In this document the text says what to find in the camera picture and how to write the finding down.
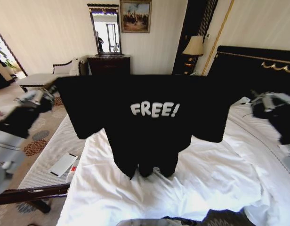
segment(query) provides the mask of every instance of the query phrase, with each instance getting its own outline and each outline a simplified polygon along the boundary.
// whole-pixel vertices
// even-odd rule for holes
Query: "floor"
[[[14,99],[23,95],[23,90],[14,82],[10,86],[0,89],[0,118],[4,117],[16,104]],[[60,97],[56,97],[52,111],[40,114],[40,117],[30,128],[30,137],[22,144],[21,149],[26,158],[13,176],[9,189],[17,189],[29,168],[35,162],[43,148],[53,136],[59,124],[66,116],[66,111]],[[0,206],[0,226],[27,226],[35,223],[38,226],[56,225],[65,198],[47,200],[51,206],[48,214],[26,203],[14,203]]]

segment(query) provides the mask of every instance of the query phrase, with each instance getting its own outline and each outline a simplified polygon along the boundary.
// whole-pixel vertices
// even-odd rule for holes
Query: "doorway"
[[[11,52],[10,48],[0,35],[0,64],[13,79],[22,79],[27,75]]]

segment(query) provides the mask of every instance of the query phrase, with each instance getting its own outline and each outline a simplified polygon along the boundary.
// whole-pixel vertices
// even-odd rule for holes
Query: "lamp shade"
[[[203,36],[192,36],[183,54],[203,55]]]

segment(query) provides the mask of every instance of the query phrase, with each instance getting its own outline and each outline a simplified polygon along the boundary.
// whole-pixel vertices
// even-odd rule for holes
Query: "picture frame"
[[[123,33],[149,33],[152,0],[120,0]]]

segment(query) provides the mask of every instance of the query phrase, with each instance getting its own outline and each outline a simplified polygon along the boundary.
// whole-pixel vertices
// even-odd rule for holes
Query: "dresser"
[[[96,55],[88,57],[92,75],[130,75],[130,55]]]

